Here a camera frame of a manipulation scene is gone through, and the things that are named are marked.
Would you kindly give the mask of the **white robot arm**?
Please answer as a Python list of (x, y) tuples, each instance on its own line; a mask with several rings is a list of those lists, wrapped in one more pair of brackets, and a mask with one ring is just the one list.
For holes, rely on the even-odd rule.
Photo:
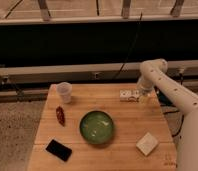
[(166, 75), (167, 61), (140, 64), (137, 89), (146, 95), (157, 87), (185, 116), (178, 143), (176, 171), (198, 171), (198, 95)]

